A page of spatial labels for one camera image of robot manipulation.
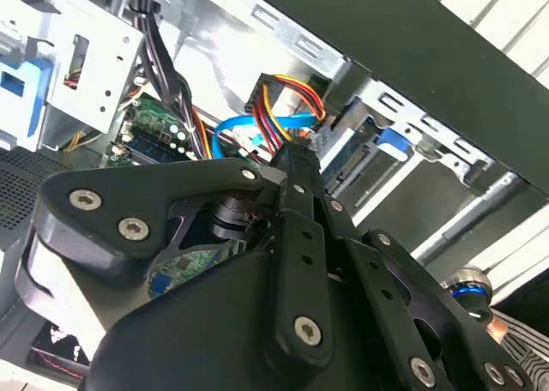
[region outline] ventilation grille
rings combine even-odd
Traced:
[[[33,211],[38,185],[0,170],[0,226],[14,230]]]
[[[66,166],[59,164],[44,155],[22,152],[22,150],[18,151],[17,149],[9,153],[2,152],[0,154],[0,160],[16,166],[40,179],[44,179],[54,172],[68,170]]]
[[[11,152],[0,150],[0,249],[26,231],[42,181],[69,170],[55,158],[53,153],[49,158],[20,147]]]

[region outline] screw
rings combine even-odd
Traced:
[[[505,385],[504,376],[501,375],[501,372],[496,368],[492,363],[485,363],[484,369],[490,376],[490,378],[498,385]]]
[[[242,175],[244,175],[246,178],[248,179],[256,179],[256,174],[254,174],[252,171],[250,170],[242,170]]]
[[[335,210],[335,211],[343,211],[343,206],[336,200],[332,200],[329,202],[329,205],[332,206],[332,208]]]
[[[509,376],[513,379],[513,381],[519,385],[519,387],[524,387],[524,381],[515,370],[513,370],[508,365],[505,365],[505,370],[507,371],[507,374],[509,374]]]
[[[377,237],[379,238],[379,241],[381,241],[381,244],[387,245],[387,246],[390,246],[390,245],[391,245],[391,240],[390,240],[389,237],[387,237],[386,235],[384,235],[384,234],[377,234]]]
[[[126,218],[118,223],[118,232],[130,241],[142,241],[148,236],[148,225],[138,218]]]
[[[417,357],[412,358],[410,360],[410,368],[423,385],[428,388],[433,388],[435,386],[435,375],[433,374],[431,367],[427,365],[423,359]]]
[[[77,189],[69,195],[69,201],[73,207],[83,211],[94,211],[101,206],[103,202],[101,197],[88,189]]]
[[[298,191],[300,194],[305,193],[305,188],[303,188],[301,185],[297,185],[296,183],[293,185],[293,188]]]
[[[307,316],[298,316],[293,323],[295,334],[308,346],[317,346],[323,338],[317,323]]]

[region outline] blue drive latch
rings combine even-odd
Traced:
[[[0,147],[36,151],[52,71],[52,64],[44,58],[14,63],[0,57]]]
[[[381,151],[384,151],[400,162],[406,161],[412,153],[412,144],[410,141],[391,128],[383,130],[376,140],[376,145]]]

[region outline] hole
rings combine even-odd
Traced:
[[[84,68],[84,63],[86,62],[89,40],[79,34],[76,34],[72,43],[75,46],[75,50],[73,51],[72,58],[70,59],[69,79],[65,81],[64,85],[76,90],[78,89],[81,71]]]
[[[14,93],[18,97],[22,97],[25,91],[25,82],[7,72],[3,72],[0,87]]]
[[[312,327],[309,325],[309,324],[303,324],[301,326],[301,330],[303,331],[303,333],[305,335],[307,335],[307,337],[309,338],[312,338],[312,336],[314,335],[314,332],[313,332],[313,329]]]
[[[80,195],[78,197],[78,202],[86,205],[92,205],[94,203],[94,199],[89,195]]]
[[[307,265],[312,265],[312,258],[309,256],[301,256],[301,261]]]
[[[391,294],[387,290],[381,290],[381,293],[387,298],[387,299],[393,299],[393,294]]]
[[[138,224],[128,224],[126,226],[126,230],[129,232],[133,232],[134,234],[137,234],[141,232],[141,227]]]
[[[420,365],[418,367],[418,371],[421,374],[421,376],[423,376],[424,378],[428,378],[430,376],[429,372],[427,372],[427,370],[425,369],[425,367],[423,365]]]
[[[269,226],[270,223],[267,220],[257,220],[256,222],[252,223],[251,231],[257,234],[261,234],[266,232]]]
[[[439,359],[442,355],[442,346],[440,344],[440,339],[432,327],[419,318],[414,318],[413,323],[418,329],[421,339],[425,343],[425,348],[429,352],[429,355],[433,360]]]

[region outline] green circuit board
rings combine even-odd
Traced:
[[[237,255],[244,247],[245,243],[236,240],[223,244],[202,245],[198,250],[158,264],[148,277],[149,296],[156,298],[184,284],[230,256]]]
[[[189,132],[183,123],[164,109],[157,100],[141,98],[132,126],[171,147],[188,147]]]
[[[127,157],[118,157],[117,155],[111,155],[105,163],[106,168],[113,168],[117,166],[133,166],[135,163]]]

